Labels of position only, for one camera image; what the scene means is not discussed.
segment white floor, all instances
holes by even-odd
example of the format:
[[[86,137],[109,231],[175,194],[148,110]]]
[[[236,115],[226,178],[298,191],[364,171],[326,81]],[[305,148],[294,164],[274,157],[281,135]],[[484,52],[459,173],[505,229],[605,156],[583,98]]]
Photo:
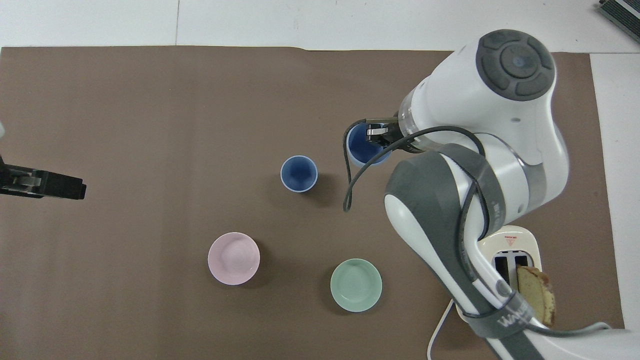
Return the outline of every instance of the white floor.
[[[2,0],[0,47],[294,46],[455,50],[491,30],[591,53],[625,325],[640,329],[640,44],[597,0]]]

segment black object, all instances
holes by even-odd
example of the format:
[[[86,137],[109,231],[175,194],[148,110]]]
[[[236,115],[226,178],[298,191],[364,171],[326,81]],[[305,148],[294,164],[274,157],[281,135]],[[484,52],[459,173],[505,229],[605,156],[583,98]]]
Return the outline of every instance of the black object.
[[[600,13],[640,42],[640,0],[600,0]]]
[[[5,164],[0,156],[0,194],[82,200],[86,185],[77,177]]]
[[[493,92],[516,101],[541,97],[556,75],[554,60],[540,41],[527,33],[508,29],[480,38],[476,68]]]

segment pink bowl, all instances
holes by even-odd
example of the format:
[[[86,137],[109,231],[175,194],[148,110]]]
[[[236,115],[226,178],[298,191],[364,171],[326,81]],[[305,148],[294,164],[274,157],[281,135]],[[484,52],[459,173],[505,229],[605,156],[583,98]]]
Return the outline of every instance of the pink bowl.
[[[209,270],[223,284],[239,285],[253,277],[260,264],[260,250],[243,233],[220,236],[209,249]]]

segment plate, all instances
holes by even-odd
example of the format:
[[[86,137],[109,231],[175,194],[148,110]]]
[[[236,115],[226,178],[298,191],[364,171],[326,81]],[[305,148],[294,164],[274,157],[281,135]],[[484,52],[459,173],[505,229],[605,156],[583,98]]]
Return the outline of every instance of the plate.
[[[227,233],[209,249],[209,270],[223,284],[240,285],[255,275],[260,265],[260,250],[243,233]]]
[[[363,259],[349,259],[331,275],[331,295],[338,305],[353,313],[372,308],[382,294],[382,278],[375,266]]]

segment gray button pad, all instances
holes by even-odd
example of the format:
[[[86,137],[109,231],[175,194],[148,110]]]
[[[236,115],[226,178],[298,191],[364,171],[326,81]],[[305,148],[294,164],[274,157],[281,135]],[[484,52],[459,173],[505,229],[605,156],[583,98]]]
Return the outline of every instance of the gray button pad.
[[[480,39],[476,67],[492,91],[516,101],[544,95],[556,71],[553,57],[540,41],[509,29],[493,31]]]

